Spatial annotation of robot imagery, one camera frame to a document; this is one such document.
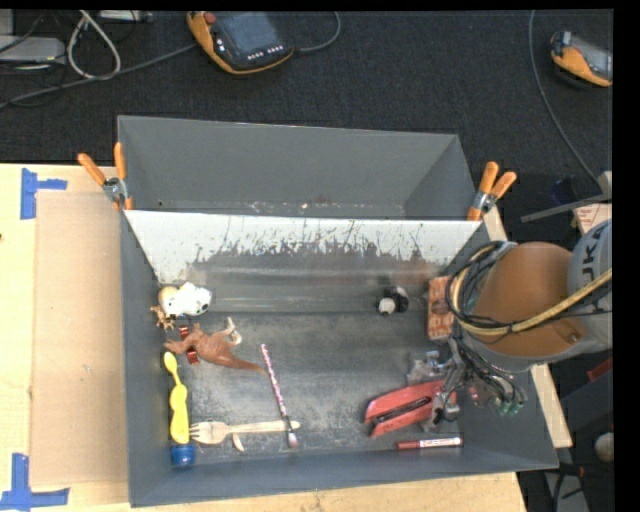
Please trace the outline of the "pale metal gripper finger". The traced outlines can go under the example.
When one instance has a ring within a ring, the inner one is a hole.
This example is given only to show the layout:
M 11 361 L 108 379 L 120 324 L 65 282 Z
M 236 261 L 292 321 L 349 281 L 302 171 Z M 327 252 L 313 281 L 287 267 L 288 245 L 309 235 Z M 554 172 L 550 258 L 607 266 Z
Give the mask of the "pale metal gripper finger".
M 446 423 L 456 420 L 459 411 L 457 393 L 439 391 L 433 397 L 432 411 L 421 423 L 421 428 L 424 432 L 439 432 Z
M 420 384 L 441 379 L 446 374 L 446 364 L 440 361 L 440 352 L 428 351 L 415 359 L 408 373 L 409 384 Z

